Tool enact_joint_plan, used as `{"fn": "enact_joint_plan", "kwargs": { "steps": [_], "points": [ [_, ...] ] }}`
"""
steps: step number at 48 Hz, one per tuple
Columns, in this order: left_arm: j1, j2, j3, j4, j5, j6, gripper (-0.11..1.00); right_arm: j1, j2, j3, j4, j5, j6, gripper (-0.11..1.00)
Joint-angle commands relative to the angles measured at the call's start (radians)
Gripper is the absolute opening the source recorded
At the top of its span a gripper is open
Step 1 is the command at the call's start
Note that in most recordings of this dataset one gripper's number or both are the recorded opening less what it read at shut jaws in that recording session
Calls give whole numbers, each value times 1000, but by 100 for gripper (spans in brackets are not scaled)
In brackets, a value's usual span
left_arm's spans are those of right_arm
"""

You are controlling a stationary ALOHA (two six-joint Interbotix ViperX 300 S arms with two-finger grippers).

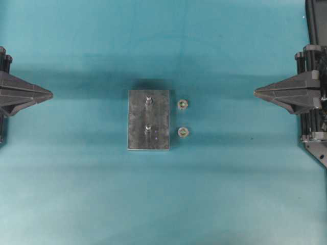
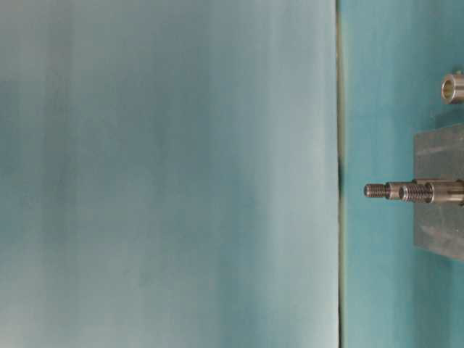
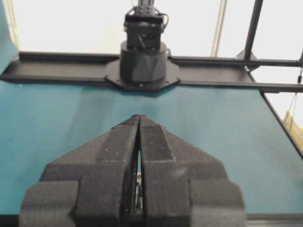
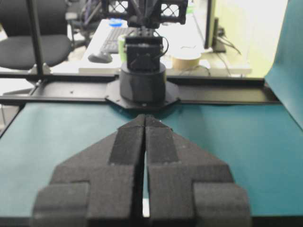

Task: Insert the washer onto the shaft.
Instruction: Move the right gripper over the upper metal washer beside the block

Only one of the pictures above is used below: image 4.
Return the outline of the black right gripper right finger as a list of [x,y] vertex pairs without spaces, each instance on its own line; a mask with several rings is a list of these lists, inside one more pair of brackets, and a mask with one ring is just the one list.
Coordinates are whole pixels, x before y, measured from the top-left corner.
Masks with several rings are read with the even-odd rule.
[[250,202],[230,167],[148,115],[145,140],[154,227],[249,227]]

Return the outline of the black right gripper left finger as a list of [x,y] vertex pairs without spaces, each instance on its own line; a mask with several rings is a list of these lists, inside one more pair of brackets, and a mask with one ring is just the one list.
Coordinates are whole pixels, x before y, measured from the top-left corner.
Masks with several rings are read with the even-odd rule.
[[126,227],[142,214],[145,116],[59,163],[33,206],[33,227]]

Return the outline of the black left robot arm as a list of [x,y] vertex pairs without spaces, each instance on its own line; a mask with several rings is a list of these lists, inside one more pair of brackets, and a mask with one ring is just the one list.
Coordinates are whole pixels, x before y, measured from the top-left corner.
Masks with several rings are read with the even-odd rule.
[[[163,38],[153,34],[163,22],[184,24],[186,0],[130,0],[122,18],[136,29],[125,40],[126,62],[121,66],[119,92],[134,104],[165,105],[166,68],[160,58]],[[49,184],[36,196],[33,227],[126,227],[143,218],[145,122],[141,114],[83,151],[59,163]]]

